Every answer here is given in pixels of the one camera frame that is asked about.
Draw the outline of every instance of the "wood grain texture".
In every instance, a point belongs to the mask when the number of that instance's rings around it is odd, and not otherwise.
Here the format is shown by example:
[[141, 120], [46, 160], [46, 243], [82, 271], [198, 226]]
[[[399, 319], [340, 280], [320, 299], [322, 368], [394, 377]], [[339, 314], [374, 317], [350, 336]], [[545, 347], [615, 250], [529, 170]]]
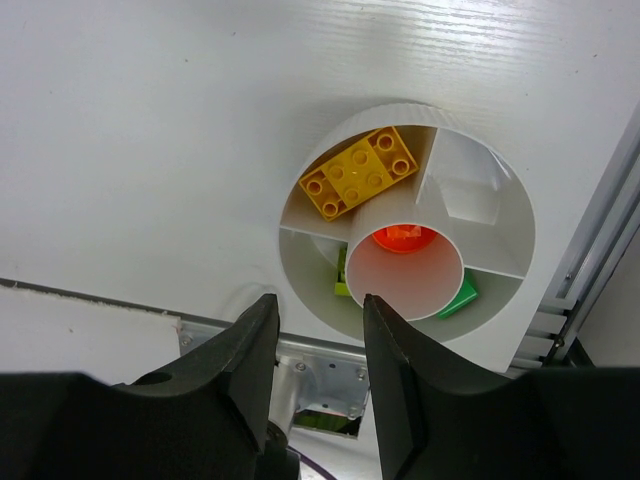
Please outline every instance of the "wood grain texture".
[[274, 228], [314, 145], [402, 100], [540, 186], [541, 296], [640, 98], [639, 20], [633, 0], [7, 0], [0, 275], [227, 320], [266, 285], [286, 331], [354, 342], [286, 287]]

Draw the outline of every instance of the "inner white cylinder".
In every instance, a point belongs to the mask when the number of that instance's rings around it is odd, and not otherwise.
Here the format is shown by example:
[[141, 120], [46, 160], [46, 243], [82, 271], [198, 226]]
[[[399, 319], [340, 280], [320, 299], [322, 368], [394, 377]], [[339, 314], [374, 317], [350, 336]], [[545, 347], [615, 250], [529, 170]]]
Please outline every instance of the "inner white cylinder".
[[[351, 295], [362, 305], [367, 293], [381, 296], [406, 320], [438, 313], [457, 295], [464, 266], [449, 240], [450, 224], [437, 185], [415, 202], [409, 185], [398, 185], [364, 204], [354, 218], [345, 276]], [[420, 225], [438, 233], [423, 249], [408, 254], [389, 252], [371, 234], [398, 224]]]

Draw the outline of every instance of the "orange object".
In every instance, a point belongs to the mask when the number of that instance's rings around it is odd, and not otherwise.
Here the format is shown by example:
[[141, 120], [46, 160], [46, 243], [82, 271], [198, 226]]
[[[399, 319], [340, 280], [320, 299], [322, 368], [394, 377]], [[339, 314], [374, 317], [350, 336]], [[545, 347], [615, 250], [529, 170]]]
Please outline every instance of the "orange object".
[[378, 245], [393, 253], [417, 252], [433, 242], [437, 236], [433, 230], [419, 225], [392, 225], [372, 235]]

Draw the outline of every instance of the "lime green block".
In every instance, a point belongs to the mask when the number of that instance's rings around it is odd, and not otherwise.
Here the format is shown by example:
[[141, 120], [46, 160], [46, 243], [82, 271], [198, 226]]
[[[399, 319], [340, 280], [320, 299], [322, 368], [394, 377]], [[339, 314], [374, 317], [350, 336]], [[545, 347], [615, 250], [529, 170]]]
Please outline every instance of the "lime green block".
[[347, 260], [347, 249], [340, 249], [340, 256], [338, 257], [338, 278], [336, 279], [336, 285], [333, 288], [333, 293], [340, 295], [341, 297], [350, 297], [351, 292], [347, 288], [347, 281], [344, 276], [344, 264]]
[[464, 271], [464, 279], [462, 280], [462, 287], [456, 298], [451, 300], [451, 303], [438, 312], [439, 318], [447, 318], [462, 307], [468, 305], [472, 301], [478, 298], [478, 290], [476, 282], [473, 279], [473, 275], [469, 270]]

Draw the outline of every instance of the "white circular container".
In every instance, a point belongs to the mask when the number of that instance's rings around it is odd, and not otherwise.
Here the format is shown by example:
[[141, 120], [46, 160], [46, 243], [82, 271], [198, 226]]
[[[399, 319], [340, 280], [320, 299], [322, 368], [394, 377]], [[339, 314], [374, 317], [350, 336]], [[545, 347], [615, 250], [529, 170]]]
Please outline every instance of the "white circular container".
[[[406, 320], [430, 317], [454, 299], [464, 277], [460, 252], [451, 240], [449, 215], [435, 182], [416, 203], [411, 183], [398, 184], [356, 212], [346, 260], [346, 281], [362, 306], [367, 293], [380, 295]], [[417, 252], [381, 248], [371, 235], [398, 224], [429, 228], [438, 236]]]
[[[297, 179], [378, 128], [437, 132], [420, 170], [333, 221], [325, 221]], [[283, 273], [320, 321], [363, 338], [362, 303], [378, 294], [418, 331], [446, 342], [490, 322], [528, 275], [535, 246], [533, 208], [507, 162], [455, 115], [419, 104], [392, 104], [358, 113], [330, 132], [301, 165], [283, 206], [278, 245]], [[412, 254], [393, 254], [371, 235], [398, 224], [438, 233]], [[334, 294], [337, 261], [347, 248], [345, 277], [352, 297]], [[465, 271], [478, 298], [447, 319], [437, 313], [457, 295]]]

